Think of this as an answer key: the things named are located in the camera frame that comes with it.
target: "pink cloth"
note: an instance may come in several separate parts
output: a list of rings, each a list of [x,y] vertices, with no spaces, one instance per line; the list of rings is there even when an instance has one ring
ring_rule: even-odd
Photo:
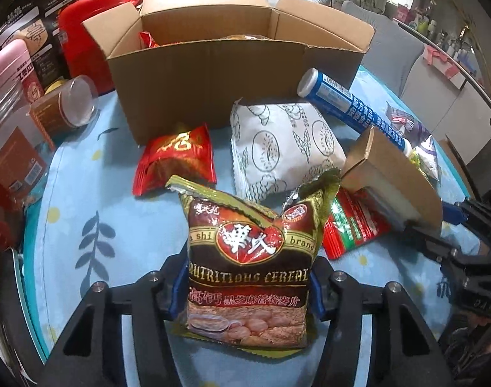
[[[432,65],[434,57],[439,58],[442,62],[449,62],[451,64],[451,66],[447,68],[445,72],[443,72],[448,80],[460,72],[459,68],[453,63],[453,59],[448,54],[445,54],[443,51],[437,50],[433,46],[428,45],[425,53],[425,59],[427,60],[428,65]]]

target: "open cardboard box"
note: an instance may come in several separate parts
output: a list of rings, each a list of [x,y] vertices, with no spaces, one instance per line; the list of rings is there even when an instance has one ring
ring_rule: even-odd
[[[412,223],[437,235],[441,232],[443,206],[436,191],[374,127],[365,130],[348,152],[340,185],[352,193],[368,189],[398,222]]]
[[[297,100],[310,67],[349,88],[369,48],[371,25],[305,0],[143,0],[86,20],[139,144],[174,132],[229,124],[233,102]],[[141,49],[138,32],[159,45]],[[261,35],[270,40],[221,40]]]

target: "white snack bag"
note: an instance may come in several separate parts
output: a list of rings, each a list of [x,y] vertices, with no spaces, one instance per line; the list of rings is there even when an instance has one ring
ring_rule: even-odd
[[[320,112],[310,103],[235,102],[231,151],[237,196],[255,202],[311,182],[346,156]]]

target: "blue cylindrical container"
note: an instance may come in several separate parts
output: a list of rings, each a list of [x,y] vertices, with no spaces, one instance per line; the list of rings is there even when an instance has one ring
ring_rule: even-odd
[[[369,126],[375,125],[405,155],[410,155],[412,150],[410,142],[403,138],[390,123],[373,112],[373,109],[352,95],[349,90],[317,69],[310,68],[305,73],[299,82],[298,94],[315,104],[324,113],[339,118],[359,134]]]

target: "gray chair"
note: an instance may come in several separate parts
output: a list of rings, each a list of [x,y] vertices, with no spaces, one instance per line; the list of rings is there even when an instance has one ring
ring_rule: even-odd
[[[364,10],[352,1],[345,1],[342,11],[375,28],[362,65],[400,97],[410,69],[425,50],[423,42],[386,16]]]

